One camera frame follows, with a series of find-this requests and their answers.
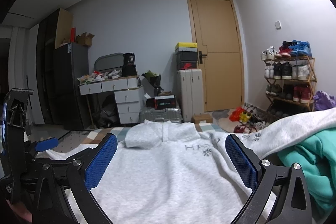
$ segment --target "blue sneaker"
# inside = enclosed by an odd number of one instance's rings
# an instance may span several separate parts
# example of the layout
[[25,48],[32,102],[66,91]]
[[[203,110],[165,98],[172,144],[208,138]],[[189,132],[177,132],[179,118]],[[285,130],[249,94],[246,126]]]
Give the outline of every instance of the blue sneaker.
[[310,44],[309,42],[300,42],[300,47],[297,51],[297,54],[299,56],[304,56],[304,55],[307,55],[309,57],[312,57],[312,54],[311,54],[311,49],[310,49]]
[[289,46],[289,48],[292,50],[289,54],[292,57],[298,56],[298,50],[299,50],[299,47],[300,47],[300,43],[301,43],[301,41],[293,40],[292,41],[292,46]]

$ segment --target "black refrigerator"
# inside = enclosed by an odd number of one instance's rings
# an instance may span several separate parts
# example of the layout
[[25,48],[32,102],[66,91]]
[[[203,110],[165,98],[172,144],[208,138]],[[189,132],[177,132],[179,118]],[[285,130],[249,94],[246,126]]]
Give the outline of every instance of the black refrigerator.
[[88,48],[69,43],[54,51],[54,78],[57,112],[66,130],[84,130],[90,124],[85,96],[77,78],[89,74]]

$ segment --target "metal bolt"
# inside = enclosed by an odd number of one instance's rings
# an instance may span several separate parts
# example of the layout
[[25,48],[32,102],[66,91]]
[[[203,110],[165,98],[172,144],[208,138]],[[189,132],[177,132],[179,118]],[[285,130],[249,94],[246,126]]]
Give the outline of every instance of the metal bolt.
[[81,163],[82,163],[81,160],[74,160],[74,161],[72,162],[72,165],[73,165],[73,166],[78,166],[78,165],[80,165]]
[[49,167],[50,167],[49,164],[44,164],[44,165],[42,166],[42,169],[43,169],[43,170],[47,170],[47,169],[49,169]]
[[301,169],[301,165],[300,164],[293,164],[293,167],[296,169],[296,170],[300,170]]
[[265,166],[269,166],[271,164],[269,160],[262,160],[261,163]]

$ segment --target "drawer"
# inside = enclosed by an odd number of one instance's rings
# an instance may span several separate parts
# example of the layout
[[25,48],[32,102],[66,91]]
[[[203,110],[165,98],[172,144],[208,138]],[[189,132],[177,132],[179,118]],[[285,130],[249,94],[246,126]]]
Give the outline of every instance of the drawer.
[[139,112],[119,114],[120,123],[138,123]]
[[127,84],[129,89],[138,87],[138,77],[127,78]]
[[127,79],[106,80],[101,82],[101,89],[103,91],[126,90]]
[[143,87],[135,90],[124,90],[117,91],[114,93],[115,102],[119,103],[129,103],[129,102],[138,102],[140,101],[140,96],[142,94]]
[[101,83],[92,83],[87,85],[80,85],[79,90],[81,95],[85,94],[93,94],[93,93],[100,93],[101,92]]
[[143,107],[142,102],[132,102],[132,103],[120,103],[117,104],[118,113],[132,113],[139,112]]

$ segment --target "white suitcase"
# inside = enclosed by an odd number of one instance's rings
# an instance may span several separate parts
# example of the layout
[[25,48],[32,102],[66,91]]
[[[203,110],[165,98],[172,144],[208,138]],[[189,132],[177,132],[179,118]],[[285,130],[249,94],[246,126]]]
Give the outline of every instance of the white suitcase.
[[193,115],[204,112],[202,70],[178,71],[178,98],[184,122],[190,122]]

